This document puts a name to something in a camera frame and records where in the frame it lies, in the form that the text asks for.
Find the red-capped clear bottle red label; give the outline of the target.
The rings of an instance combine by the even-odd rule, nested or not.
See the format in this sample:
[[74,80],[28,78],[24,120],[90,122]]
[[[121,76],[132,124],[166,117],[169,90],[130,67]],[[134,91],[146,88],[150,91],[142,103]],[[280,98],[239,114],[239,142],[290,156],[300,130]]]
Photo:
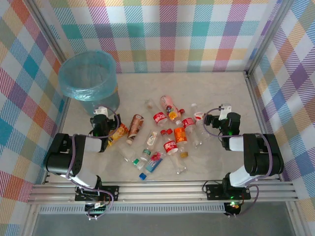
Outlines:
[[185,129],[186,134],[189,137],[190,142],[192,143],[192,146],[194,148],[198,148],[199,146],[202,145],[202,140],[197,133],[196,125],[192,117],[187,115],[184,109],[180,109],[179,112],[182,118],[182,125]]

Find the clear bottle green cap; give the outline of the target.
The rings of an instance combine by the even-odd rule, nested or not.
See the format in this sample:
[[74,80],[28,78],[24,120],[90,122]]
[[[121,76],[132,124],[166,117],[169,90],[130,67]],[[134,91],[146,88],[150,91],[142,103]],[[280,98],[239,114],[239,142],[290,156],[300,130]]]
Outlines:
[[124,160],[136,169],[142,170],[144,167],[144,162],[137,157],[135,150],[128,144],[122,143],[118,146],[119,154],[124,158]]

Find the white-capped bottle red-white label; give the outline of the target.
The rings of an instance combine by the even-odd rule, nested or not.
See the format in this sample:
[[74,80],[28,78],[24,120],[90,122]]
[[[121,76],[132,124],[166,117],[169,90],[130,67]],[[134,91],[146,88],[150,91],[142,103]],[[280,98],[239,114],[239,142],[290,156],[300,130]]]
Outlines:
[[197,104],[191,104],[192,118],[198,128],[203,128],[204,112],[200,110]]

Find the brown coffee drink bottle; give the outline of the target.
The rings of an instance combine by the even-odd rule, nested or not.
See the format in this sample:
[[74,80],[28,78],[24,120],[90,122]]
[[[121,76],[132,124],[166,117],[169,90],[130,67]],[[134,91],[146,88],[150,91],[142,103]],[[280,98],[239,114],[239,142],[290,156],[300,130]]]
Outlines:
[[129,132],[127,135],[127,140],[126,140],[127,144],[132,145],[143,123],[144,123],[144,118],[141,115],[135,114],[133,116],[132,121],[130,123]]

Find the orange-label bottle yellow cap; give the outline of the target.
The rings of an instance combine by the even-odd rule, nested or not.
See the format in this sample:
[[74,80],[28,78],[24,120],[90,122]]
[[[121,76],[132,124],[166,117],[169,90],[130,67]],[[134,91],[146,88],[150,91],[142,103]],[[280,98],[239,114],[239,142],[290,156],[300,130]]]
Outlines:
[[187,136],[185,133],[185,129],[183,127],[177,127],[174,129],[174,137],[175,143],[179,149],[180,157],[186,158],[188,157],[188,146],[187,146]]

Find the clear bottle white-green label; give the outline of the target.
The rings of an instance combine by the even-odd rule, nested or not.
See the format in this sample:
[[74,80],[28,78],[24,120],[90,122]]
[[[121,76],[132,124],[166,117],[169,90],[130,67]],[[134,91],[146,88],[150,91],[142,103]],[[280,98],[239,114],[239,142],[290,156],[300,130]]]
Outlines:
[[157,130],[151,130],[144,142],[143,150],[140,155],[140,159],[143,161],[149,161],[151,154],[155,150],[155,146],[159,139],[159,132]]

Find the right aluminium side rail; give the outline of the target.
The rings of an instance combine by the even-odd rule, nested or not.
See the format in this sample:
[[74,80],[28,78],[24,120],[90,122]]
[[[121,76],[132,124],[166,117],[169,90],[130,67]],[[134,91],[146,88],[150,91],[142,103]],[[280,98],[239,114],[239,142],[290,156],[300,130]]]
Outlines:
[[[244,71],[244,78],[249,90],[249,94],[252,100],[252,104],[254,106],[254,110],[255,110],[255,114],[258,120],[258,124],[259,124],[259,128],[263,133],[267,133],[267,126],[266,123],[264,121],[264,117],[262,114],[262,111],[260,110],[260,105],[258,102],[258,98],[254,92],[254,86],[252,83],[252,79],[250,77],[250,75],[247,74],[246,71]],[[288,210],[288,215],[290,217],[291,220],[291,224],[293,226],[294,232],[296,236],[307,236],[305,234],[305,230],[304,230],[304,222],[301,218],[300,215],[300,211],[297,205],[297,201],[286,201],[286,208]]]

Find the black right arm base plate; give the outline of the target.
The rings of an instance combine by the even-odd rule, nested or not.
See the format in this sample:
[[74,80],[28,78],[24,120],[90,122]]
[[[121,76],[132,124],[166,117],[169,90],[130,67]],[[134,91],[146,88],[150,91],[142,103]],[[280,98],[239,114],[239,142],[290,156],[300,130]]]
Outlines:
[[250,200],[250,191],[241,187],[224,187],[222,184],[206,185],[207,200]]

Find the orange juice bottle yellow cap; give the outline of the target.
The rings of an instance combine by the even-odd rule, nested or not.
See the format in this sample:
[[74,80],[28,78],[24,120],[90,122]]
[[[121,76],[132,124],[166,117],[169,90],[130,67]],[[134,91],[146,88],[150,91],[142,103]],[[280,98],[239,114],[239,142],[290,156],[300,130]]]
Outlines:
[[121,137],[128,133],[126,125],[121,123],[120,127],[108,138],[109,146],[115,144]]

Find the cola bottle red label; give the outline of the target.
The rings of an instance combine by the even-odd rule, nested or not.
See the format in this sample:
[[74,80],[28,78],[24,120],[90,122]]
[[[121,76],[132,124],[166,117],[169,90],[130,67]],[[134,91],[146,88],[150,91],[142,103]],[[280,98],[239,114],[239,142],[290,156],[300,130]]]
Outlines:
[[163,139],[163,148],[166,154],[169,156],[176,173],[179,175],[184,172],[187,167],[180,157],[179,149],[175,143],[173,134],[168,135],[166,131],[167,130],[163,129],[160,132]]

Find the left aluminium frame post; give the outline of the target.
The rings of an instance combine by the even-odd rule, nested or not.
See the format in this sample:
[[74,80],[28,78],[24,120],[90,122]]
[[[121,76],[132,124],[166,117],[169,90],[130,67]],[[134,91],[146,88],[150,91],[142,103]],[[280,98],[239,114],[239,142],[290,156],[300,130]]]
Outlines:
[[49,25],[45,21],[39,7],[37,6],[35,0],[23,0],[25,5],[27,6],[30,14],[34,17],[34,20],[38,24],[42,34],[46,38],[48,44],[51,46],[53,52],[57,56],[58,60],[63,63],[65,61],[65,56],[56,40],[54,37]]

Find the clear bottle blue cap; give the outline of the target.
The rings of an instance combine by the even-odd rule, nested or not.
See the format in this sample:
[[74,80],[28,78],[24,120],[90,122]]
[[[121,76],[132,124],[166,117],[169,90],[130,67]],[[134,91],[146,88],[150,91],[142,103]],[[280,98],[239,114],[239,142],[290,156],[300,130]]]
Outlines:
[[159,164],[163,161],[164,156],[165,155],[160,150],[154,152],[145,165],[143,172],[139,175],[139,178],[141,180],[145,180],[148,175],[152,174],[154,170],[159,166]]

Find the pink fruit drink bottle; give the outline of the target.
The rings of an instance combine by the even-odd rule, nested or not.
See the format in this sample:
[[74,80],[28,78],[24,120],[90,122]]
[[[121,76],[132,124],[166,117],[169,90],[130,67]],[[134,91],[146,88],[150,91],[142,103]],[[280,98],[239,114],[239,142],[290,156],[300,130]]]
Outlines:
[[160,98],[160,104],[171,122],[175,123],[176,121],[180,120],[181,113],[169,95],[163,95]]

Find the aluminium frame post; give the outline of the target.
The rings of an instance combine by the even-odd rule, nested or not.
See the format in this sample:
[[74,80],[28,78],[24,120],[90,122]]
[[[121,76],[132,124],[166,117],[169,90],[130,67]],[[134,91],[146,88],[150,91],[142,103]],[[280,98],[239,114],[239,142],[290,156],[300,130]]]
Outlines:
[[268,18],[263,21],[263,28],[258,37],[257,44],[254,46],[252,54],[245,67],[245,72],[248,76],[254,73],[256,67],[262,60],[264,53],[278,31],[284,17],[290,10],[294,0],[272,0],[272,2],[274,2],[272,10],[270,13],[269,10],[267,11]]
[[34,17],[34,20],[38,24],[42,34],[46,38],[48,44],[51,46],[53,52],[57,56],[58,60],[63,63],[65,61],[65,56],[56,40],[54,37],[49,25],[45,21],[39,7],[37,6],[35,0],[23,0],[25,5],[27,6],[30,14]]

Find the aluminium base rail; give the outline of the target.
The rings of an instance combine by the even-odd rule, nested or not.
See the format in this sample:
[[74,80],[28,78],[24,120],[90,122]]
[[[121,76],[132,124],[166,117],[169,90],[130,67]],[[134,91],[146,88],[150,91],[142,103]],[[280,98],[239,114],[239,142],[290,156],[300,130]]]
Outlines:
[[[170,204],[206,203],[208,201],[203,181],[131,181],[109,182],[119,187],[118,203]],[[251,201],[294,202],[297,193],[291,182],[279,180],[257,181],[250,188]],[[28,204],[73,204],[75,186],[69,182],[49,182],[32,188]]]

